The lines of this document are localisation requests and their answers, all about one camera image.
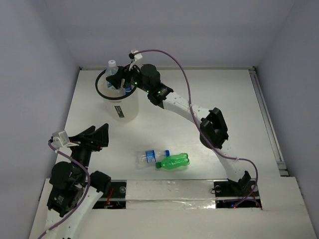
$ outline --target bucket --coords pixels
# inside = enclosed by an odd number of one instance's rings
[[[119,97],[112,97],[108,93],[108,86],[105,77],[105,71],[102,71],[95,81],[95,88],[98,94],[104,99],[105,106],[110,116],[120,122],[130,122],[136,118],[139,113],[139,99],[136,87],[132,85],[132,90],[125,95],[125,90],[122,88],[123,93]]]

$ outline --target green bottle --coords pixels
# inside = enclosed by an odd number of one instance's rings
[[[156,168],[174,169],[180,166],[189,165],[189,159],[187,153],[181,153],[179,155],[168,156],[161,162],[156,163]]]

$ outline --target white bottle cap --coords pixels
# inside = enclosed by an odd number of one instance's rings
[[[116,67],[116,61],[115,60],[109,60],[109,67]]]

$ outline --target black rim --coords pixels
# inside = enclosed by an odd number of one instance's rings
[[[125,99],[126,97],[129,97],[129,96],[130,96],[131,94],[133,94],[134,91],[136,90],[137,87],[134,86],[134,88],[131,90],[131,92],[129,92],[127,95],[124,95],[124,96],[121,96],[121,97],[108,97],[108,96],[103,95],[103,94],[99,91],[99,89],[98,89],[98,83],[99,83],[99,80],[100,80],[101,76],[103,76],[105,72],[106,72],[106,69],[105,69],[104,71],[102,71],[102,72],[98,75],[98,77],[96,78],[96,81],[95,81],[95,89],[96,89],[97,93],[98,93],[101,97],[103,97],[104,99],[107,99],[107,100],[109,100],[109,101],[119,101],[119,100]]]

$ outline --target gray wall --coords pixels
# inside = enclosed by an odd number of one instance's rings
[[[319,236],[319,1],[297,0],[258,65],[270,117]]]
[[[294,0],[46,0],[80,66],[127,64],[132,48],[184,66],[260,62]],[[147,62],[171,66],[164,55]]]
[[[78,66],[42,0],[0,1],[0,237],[28,238]]]

